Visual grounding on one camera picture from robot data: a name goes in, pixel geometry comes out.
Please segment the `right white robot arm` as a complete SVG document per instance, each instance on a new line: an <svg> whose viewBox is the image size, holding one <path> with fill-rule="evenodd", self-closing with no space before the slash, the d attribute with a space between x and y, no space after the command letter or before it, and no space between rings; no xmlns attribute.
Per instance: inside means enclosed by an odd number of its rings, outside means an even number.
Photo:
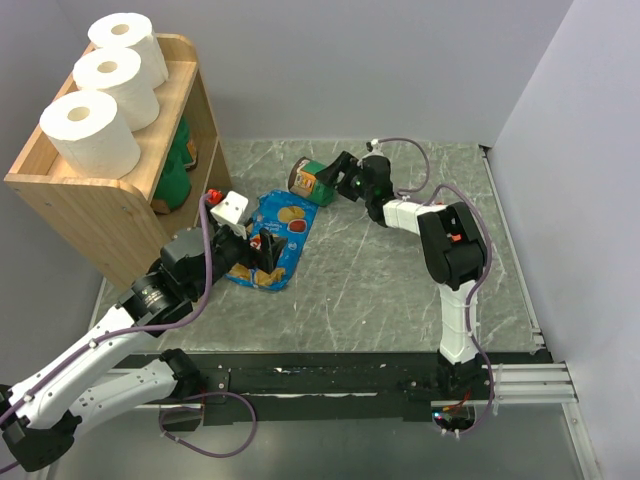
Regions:
<svg viewBox="0 0 640 480"><path fill-rule="evenodd" d="M362 199L375 223L420 237L427 272L438 284L442 335L438 352L452 365L474 360L477 290L486 278L491 251L488 232L470 200L450 186L460 200L452 204L416 203L399 196L391 181L391 163L375 150L362 159L344 151L316 179L341 196Z"/></svg>

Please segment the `white paper towel roll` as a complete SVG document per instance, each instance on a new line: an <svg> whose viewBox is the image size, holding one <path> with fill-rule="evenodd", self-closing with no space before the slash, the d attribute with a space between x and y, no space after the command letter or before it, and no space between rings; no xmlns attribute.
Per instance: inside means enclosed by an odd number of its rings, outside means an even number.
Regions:
<svg viewBox="0 0 640 480"><path fill-rule="evenodd" d="M169 71L151 20L135 12L113 13L96 20L88 29L98 48L121 47L136 51L152 88L169 79Z"/></svg>
<svg viewBox="0 0 640 480"><path fill-rule="evenodd" d="M141 56L130 48L106 47L79 58L72 70L79 90L96 90L114 98L132 132L151 125L159 101Z"/></svg>
<svg viewBox="0 0 640 480"><path fill-rule="evenodd" d="M79 90L47 106L39 125L69 166L83 177L119 179L132 171L141 149L116 100Z"/></svg>

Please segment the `green roll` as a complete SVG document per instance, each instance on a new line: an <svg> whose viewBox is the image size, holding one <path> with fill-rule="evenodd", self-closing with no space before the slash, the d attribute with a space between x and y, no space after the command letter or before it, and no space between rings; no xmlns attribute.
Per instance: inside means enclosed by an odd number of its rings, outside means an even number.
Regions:
<svg viewBox="0 0 640 480"><path fill-rule="evenodd" d="M186 171L191 171L198 164L198 152L190 127L184 116L180 118L171 146L172 155L179 159Z"/></svg>
<svg viewBox="0 0 640 480"><path fill-rule="evenodd" d="M165 161L151 207L156 213L169 214L180 208L191 191L191 183L179 156L169 156Z"/></svg>
<svg viewBox="0 0 640 480"><path fill-rule="evenodd" d="M289 191L320 207L328 206L335 198L335 191L317 179L317 173L325 168L318 161L300 158L290 171L287 182Z"/></svg>

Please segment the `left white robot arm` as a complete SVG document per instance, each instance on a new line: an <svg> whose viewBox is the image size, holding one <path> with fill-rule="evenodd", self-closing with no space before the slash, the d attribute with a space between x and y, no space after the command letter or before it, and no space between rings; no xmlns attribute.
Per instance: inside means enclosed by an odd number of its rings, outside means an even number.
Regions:
<svg viewBox="0 0 640 480"><path fill-rule="evenodd" d="M202 390L198 368L180 349L161 353L131 376L95 382L145 341L195 320L212 286L234 266L273 272L287 241L265 228L259 239L253 246L228 226L180 231L84 337L28 379L2 386L1 434L16 464L41 470L96 424Z"/></svg>

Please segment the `green roll front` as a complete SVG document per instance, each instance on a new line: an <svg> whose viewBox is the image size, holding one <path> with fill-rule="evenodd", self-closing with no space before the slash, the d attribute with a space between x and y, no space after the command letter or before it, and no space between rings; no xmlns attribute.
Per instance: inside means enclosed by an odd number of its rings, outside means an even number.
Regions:
<svg viewBox="0 0 640 480"><path fill-rule="evenodd" d="M184 116L180 118L171 146L172 155L179 159L186 171L191 171L198 164L198 152L190 127Z"/></svg>

